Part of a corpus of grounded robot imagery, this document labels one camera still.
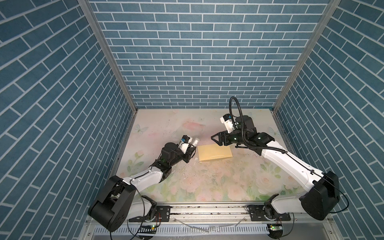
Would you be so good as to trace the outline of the yellow envelope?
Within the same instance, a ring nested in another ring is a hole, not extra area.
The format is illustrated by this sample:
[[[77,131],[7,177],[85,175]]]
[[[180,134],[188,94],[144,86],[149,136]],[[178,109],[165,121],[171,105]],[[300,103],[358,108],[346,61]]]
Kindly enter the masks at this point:
[[[198,146],[199,161],[212,161],[232,158],[233,154],[229,146],[219,146],[216,144]]]

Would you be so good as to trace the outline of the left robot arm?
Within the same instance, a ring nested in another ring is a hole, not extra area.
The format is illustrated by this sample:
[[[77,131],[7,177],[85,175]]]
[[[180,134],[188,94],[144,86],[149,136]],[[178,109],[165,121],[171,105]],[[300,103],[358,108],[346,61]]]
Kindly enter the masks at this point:
[[[163,182],[181,161],[188,163],[194,156],[199,140],[178,144],[167,143],[149,168],[131,177],[110,177],[88,209],[88,215],[106,228],[116,231],[127,220],[149,222],[155,218],[157,202],[141,191]]]

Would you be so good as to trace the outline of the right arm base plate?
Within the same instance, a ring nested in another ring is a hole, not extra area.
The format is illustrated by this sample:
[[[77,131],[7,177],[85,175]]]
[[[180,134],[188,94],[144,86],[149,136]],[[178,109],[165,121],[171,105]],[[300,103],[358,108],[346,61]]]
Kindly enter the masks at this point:
[[[271,207],[264,205],[247,205],[247,212],[250,214],[251,221],[290,221],[289,214],[278,214]]]

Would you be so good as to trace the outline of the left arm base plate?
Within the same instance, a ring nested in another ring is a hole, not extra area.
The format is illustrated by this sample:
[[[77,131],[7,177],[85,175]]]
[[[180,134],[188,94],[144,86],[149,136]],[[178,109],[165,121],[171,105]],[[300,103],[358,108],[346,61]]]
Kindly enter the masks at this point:
[[[128,218],[130,223],[141,223],[141,222],[169,222],[171,215],[171,206],[157,206],[156,209],[152,209],[149,213],[143,217],[132,217]]]

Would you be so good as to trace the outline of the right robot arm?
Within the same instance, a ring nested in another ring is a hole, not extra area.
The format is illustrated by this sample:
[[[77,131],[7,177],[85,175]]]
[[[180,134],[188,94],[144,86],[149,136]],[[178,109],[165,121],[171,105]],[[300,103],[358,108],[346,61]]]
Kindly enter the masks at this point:
[[[270,160],[296,180],[304,189],[295,196],[274,194],[264,203],[266,218],[275,220],[285,213],[307,213],[316,220],[324,220],[340,201],[339,178],[333,172],[324,173],[287,151],[272,136],[258,132],[249,116],[234,118],[226,114],[220,118],[226,130],[211,139],[219,146],[234,144],[249,149]]]

